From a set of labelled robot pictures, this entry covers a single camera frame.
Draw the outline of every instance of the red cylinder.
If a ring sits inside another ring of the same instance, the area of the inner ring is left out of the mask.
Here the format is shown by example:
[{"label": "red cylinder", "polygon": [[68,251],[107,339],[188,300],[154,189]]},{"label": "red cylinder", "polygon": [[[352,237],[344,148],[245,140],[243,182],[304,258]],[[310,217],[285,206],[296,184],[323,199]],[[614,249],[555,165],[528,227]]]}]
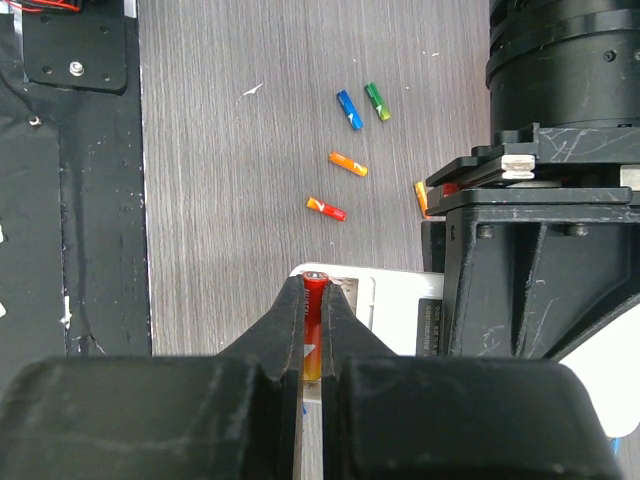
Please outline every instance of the red cylinder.
[{"label": "red cylinder", "polygon": [[322,294],[329,277],[321,272],[305,272],[304,280],[304,372],[303,380],[315,382],[322,376]]}]

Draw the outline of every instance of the bolt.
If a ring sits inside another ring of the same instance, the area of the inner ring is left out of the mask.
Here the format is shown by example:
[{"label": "bolt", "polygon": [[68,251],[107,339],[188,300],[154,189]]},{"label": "bolt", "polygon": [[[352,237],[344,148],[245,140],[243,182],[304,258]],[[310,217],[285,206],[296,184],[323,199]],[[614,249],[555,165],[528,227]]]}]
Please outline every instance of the bolt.
[{"label": "bolt", "polygon": [[584,223],[576,223],[567,227],[566,234],[571,237],[586,237],[589,235],[589,229]]},{"label": "bolt", "polygon": [[491,225],[478,225],[476,235],[478,238],[493,238],[493,227]]},{"label": "bolt", "polygon": [[613,50],[607,50],[602,54],[602,58],[605,62],[613,62],[616,59],[616,52]]},{"label": "bolt", "polygon": [[84,65],[80,62],[71,62],[69,64],[69,72],[74,77],[80,77],[81,75],[84,75]]}]

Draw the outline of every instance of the scratched black surface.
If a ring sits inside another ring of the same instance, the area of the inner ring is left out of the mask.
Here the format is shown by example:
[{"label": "scratched black surface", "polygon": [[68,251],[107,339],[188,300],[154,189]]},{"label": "scratched black surface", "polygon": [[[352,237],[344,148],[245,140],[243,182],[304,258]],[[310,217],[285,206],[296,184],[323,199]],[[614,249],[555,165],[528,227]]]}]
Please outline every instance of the scratched black surface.
[{"label": "scratched black surface", "polygon": [[13,18],[0,15],[0,387],[65,351],[150,353],[134,20],[126,30],[122,96],[58,90],[23,82]]},{"label": "scratched black surface", "polygon": [[640,129],[593,129],[589,135],[576,128],[542,128],[539,131],[540,158],[549,163],[635,164],[640,148]]},{"label": "scratched black surface", "polygon": [[255,363],[78,360],[33,365],[7,392],[3,479],[276,478],[278,396]]}]

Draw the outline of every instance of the small plastic piece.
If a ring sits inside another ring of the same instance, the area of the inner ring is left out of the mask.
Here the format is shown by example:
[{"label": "small plastic piece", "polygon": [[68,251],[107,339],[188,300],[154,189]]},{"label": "small plastic piece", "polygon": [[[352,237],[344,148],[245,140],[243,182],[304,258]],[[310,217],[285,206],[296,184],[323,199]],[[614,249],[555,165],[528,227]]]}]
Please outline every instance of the small plastic piece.
[{"label": "small plastic piece", "polygon": [[448,197],[449,195],[453,195],[454,193],[458,193],[460,191],[460,187],[455,183],[443,183],[442,184],[442,196]]},{"label": "small plastic piece", "polygon": [[360,175],[361,177],[364,177],[369,171],[369,169],[364,165],[360,165],[359,163],[354,162],[350,158],[345,157],[338,152],[331,152],[331,154],[329,155],[329,161],[331,163],[335,163],[336,165],[340,165],[342,168],[349,170],[356,175]]},{"label": "small plastic piece", "polygon": [[322,375],[322,294],[329,277],[321,272],[305,272],[304,370],[302,379],[315,382]]},{"label": "small plastic piece", "polygon": [[351,123],[351,128],[354,130],[360,130],[364,125],[360,115],[358,115],[356,107],[354,107],[351,98],[349,98],[347,91],[342,90],[341,92],[338,92],[338,95],[336,96],[338,97],[338,102],[340,102],[342,110],[344,110],[344,114],[349,119],[349,123]]},{"label": "small plastic piece", "polygon": [[427,215],[427,189],[424,186],[424,182],[417,182],[413,185],[416,191],[416,197],[418,197],[418,203],[420,204],[420,211],[424,218],[429,218]]},{"label": "small plastic piece", "polygon": [[382,98],[382,95],[380,95],[376,84],[371,82],[370,84],[365,85],[364,89],[367,92],[367,95],[369,95],[369,99],[371,100],[373,108],[375,108],[376,112],[378,112],[378,117],[380,118],[380,120],[382,120],[383,122],[385,120],[389,120],[391,118],[391,112],[389,111],[389,107],[387,107],[387,104]]},{"label": "small plastic piece", "polygon": [[332,207],[328,203],[321,202],[320,200],[309,197],[307,201],[307,207],[316,212],[324,213],[326,216],[334,218],[339,222],[344,222],[347,219],[346,212],[343,212],[339,208]]}]

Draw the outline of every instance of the orange object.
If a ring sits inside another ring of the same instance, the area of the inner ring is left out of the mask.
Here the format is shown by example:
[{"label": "orange object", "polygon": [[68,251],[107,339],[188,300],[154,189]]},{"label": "orange object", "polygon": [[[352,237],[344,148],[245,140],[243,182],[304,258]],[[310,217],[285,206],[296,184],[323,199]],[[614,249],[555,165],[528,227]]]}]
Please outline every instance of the orange object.
[{"label": "orange object", "polygon": [[321,272],[305,272],[304,280],[304,370],[302,379],[315,382],[322,376],[322,294],[329,277]]},{"label": "orange object", "polygon": [[416,197],[418,197],[418,203],[420,204],[420,211],[424,218],[429,218],[427,215],[427,189],[424,186],[424,182],[417,182],[413,185],[416,191]]},{"label": "orange object", "polygon": [[346,212],[313,197],[309,197],[309,200],[307,200],[307,208],[315,210],[316,212],[324,213],[326,216],[335,218],[339,222],[344,222],[347,219]]},{"label": "orange object", "polygon": [[331,163],[335,163],[336,165],[340,165],[342,168],[349,170],[356,175],[360,175],[364,177],[369,169],[364,165],[360,165],[359,163],[354,162],[350,158],[345,157],[344,155],[339,154],[338,152],[331,152],[329,155],[329,161]]}]

